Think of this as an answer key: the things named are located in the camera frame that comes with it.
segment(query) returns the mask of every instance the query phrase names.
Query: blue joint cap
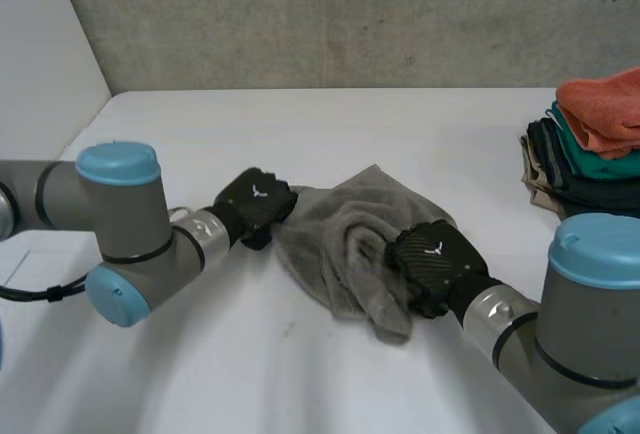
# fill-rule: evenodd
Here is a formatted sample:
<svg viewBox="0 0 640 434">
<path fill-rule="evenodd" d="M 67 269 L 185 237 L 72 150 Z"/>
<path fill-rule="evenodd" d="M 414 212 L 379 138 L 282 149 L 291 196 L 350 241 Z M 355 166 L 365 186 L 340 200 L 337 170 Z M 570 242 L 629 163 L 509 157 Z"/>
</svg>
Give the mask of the blue joint cap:
<svg viewBox="0 0 640 434">
<path fill-rule="evenodd" d="M 109 186 L 141 186 L 160 177 L 156 151 L 139 142 L 112 142 L 84 149 L 76 170 L 85 179 Z"/>
<path fill-rule="evenodd" d="M 113 269 L 96 267 L 84 285 L 93 307 L 117 326 L 131 327 L 151 313 L 142 294 Z"/>
<path fill-rule="evenodd" d="M 578 434 L 637 434 L 640 432 L 640 396 L 601 412 L 578 430 Z"/>
<path fill-rule="evenodd" d="M 581 214 L 564 221 L 549 248 L 562 276 L 608 290 L 640 289 L 640 219 Z"/>
</svg>

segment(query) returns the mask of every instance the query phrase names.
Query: towel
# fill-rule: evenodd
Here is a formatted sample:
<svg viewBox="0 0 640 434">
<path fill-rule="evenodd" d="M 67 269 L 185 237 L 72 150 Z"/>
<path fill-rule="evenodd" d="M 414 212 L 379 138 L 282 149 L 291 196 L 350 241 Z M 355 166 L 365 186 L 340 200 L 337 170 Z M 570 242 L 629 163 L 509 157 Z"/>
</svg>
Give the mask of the towel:
<svg viewBox="0 0 640 434">
<path fill-rule="evenodd" d="M 640 68 L 565 82 L 556 99 L 583 149 L 616 159 L 640 148 Z"/>
<path fill-rule="evenodd" d="M 580 147 L 557 102 L 554 102 L 547 112 L 553 115 L 561 126 L 557 133 L 573 174 L 600 180 L 640 177 L 640 151 L 633 151 L 621 159 L 603 159 L 596 153 Z"/>
<path fill-rule="evenodd" d="M 297 187 L 298 203 L 273 231 L 276 254 L 316 301 L 341 319 L 368 319 L 378 339 L 411 335 L 411 291 L 384 262 L 388 242 L 421 223 L 454 220 L 374 165 L 333 189 Z"/>
<path fill-rule="evenodd" d="M 640 217 L 640 179 L 597 181 L 576 177 L 571 172 L 557 127 L 551 119 L 529 124 L 527 136 L 553 196 L 561 202 L 567 216 L 608 212 Z"/>
<path fill-rule="evenodd" d="M 522 146 L 522 157 L 524 161 L 524 175 L 521 181 L 531 192 L 529 202 L 534 206 L 555 212 L 561 220 L 564 220 L 566 215 L 562 204 L 553 196 L 547 184 L 544 171 L 541 170 L 540 164 L 533 157 L 527 136 L 523 136 L 520 139 L 520 144 Z"/>
</svg>

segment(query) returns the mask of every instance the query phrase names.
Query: stack of folded towels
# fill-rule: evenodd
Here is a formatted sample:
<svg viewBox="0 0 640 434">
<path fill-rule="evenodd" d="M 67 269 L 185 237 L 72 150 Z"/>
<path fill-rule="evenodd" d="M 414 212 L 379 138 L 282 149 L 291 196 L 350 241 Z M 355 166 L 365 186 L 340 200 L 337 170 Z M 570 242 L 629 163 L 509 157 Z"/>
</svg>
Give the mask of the stack of folded towels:
<svg viewBox="0 0 640 434">
<path fill-rule="evenodd" d="M 640 218 L 640 67 L 566 82 L 546 114 L 520 140 L 531 203 Z"/>
</svg>

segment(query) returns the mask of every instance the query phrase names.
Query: crumpled towel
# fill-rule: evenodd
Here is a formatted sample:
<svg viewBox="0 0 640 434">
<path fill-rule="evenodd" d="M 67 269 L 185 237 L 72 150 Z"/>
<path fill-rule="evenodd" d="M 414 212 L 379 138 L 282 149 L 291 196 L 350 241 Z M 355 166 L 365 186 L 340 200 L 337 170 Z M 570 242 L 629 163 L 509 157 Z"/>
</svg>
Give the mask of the crumpled towel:
<svg viewBox="0 0 640 434">
<path fill-rule="evenodd" d="M 576 141 L 604 159 L 640 149 L 640 67 L 604 79 L 575 79 L 556 91 Z"/>
<path fill-rule="evenodd" d="M 341 319 L 369 319 L 378 339 L 411 335 L 404 278 L 384 263 L 388 242 L 421 223 L 454 220 L 373 165 L 333 189 L 293 188 L 298 203 L 273 230 L 278 258 L 315 300 Z"/>
</svg>

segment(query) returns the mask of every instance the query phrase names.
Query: white table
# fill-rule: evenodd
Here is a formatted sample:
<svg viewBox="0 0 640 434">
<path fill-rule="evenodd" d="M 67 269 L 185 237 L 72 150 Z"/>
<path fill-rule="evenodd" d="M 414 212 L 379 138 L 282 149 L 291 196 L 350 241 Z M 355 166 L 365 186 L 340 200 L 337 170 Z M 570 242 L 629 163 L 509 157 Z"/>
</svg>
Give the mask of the white table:
<svg viewBox="0 0 640 434">
<path fill-rule="evenodd" d="M 492 274 L 539 299 L 555 216 L 529 205 L 517 137 L 551 89 L 140 92 L 112 99 L 65 159 L 110 140 L 152 144 L 170 206 L 198 207 L 256 165 L 331 187 L 370 164 L 447 209 Z M 28 233 L 0 279 L 41 289 L 99 260 L 93 236 Z M 274 253 L 234 248 L 143 323 L 85 296 L 0 303 L 7 434 L 548 433 L 452 315 L 387 346 L 334 320 Z"/>
</svg>

